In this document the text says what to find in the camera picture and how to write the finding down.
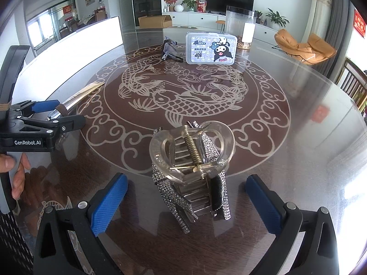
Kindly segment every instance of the glass tabletop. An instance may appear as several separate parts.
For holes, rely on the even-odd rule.
[[[367,203],[366,125],[355,104],[311,67],[256,39],[250,50],[237,50],[232,66],[162,62],[165,36],[185,56],[187,32],[124,33],[116,57],[94,75],[82,69],[50,96],[64,101],[90,82],[105,82],[78,107],[87,119],[81,131],[62,138],[51,154],[30,155],[38,166],[27,176],[17,216],[30,249],[48,205],[88,201],[123,172],[127,194],[100,239],[125,274],[248,274],[274,239],[243,187],[258,174],[285,202],[329,209],[340,274],[348,274],[367,242],[360,213]],[[207,120],[234,132],[226,178],[232,218],[202,216],[184,234],[151,178],[149,142],[158,127]],[[301,241],[300,234],[282,273]],[[83,256],[76,236],[73,245]],[[91,271],[87,262],[85,270]]]

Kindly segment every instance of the transparent clip handle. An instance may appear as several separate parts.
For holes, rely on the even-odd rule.
[[[175,139],[189,135],[201,140],[205,132],[215,133],[220,140],[219,157],[216,161],[203,163],[195,167],[192,174],[185,175],[179,169],[176,169],[173,160],[168,158],[166,144],[169,143],[169,154],[175,154]],[[228,166],[234,154],[234,135],[227,125],[218,121],[204,122],[199,128],[182,126],[170,131],[161,130],[150,141],[149,153],[152,162],[168,179],[186,185],[201,178],[203,174],[218,174]]]

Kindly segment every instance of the stool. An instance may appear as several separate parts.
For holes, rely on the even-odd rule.
[[[221,24],[221,33],[224,33],[224,29],[226,27],[226,21],[225,20],[217,20],[216,21],[217,24]]]

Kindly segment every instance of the cardboard box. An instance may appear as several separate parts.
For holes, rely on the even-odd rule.
[[[172,18],[169,15],[139,17],[140,29],[172,27]]]

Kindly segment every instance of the black mesh fabric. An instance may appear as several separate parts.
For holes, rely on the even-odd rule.
[[[33,274],[33,256],[12,212],[0,214],[0,274]]]

